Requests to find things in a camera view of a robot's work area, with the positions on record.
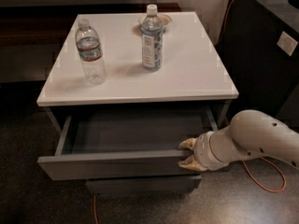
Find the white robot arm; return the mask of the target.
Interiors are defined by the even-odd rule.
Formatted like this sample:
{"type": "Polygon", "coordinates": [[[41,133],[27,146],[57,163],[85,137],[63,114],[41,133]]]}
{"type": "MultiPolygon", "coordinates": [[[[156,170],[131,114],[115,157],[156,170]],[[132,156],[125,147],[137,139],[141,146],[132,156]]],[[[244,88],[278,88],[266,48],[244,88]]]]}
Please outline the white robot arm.
{"type": "Polygon", "coordinates": [[[233,161],[249,161],[268,156],[299,168],[299,133],[257,110],[240,111],[230,125],[216,132],[189,138],[178,146],[192,155],[180,161],[181,168],[216,171],[233,161]]]}

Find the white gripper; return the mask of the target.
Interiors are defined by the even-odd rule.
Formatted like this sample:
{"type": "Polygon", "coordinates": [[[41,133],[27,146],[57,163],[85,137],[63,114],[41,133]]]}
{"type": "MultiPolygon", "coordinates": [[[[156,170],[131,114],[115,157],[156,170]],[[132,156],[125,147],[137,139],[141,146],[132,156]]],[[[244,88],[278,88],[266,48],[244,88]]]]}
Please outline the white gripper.
{"type": "Polygon", "coordinates": [[[186,160],[180,161],[178,166],[195,172],[216,171],[228,166],[228,162],[220,161],[212,152],[210,138],[213,134],[207,132],[200,134],[197,139],[189,138],[181,142],[178,148],[193,150],[194,156],[191,155],[186,160]]]}

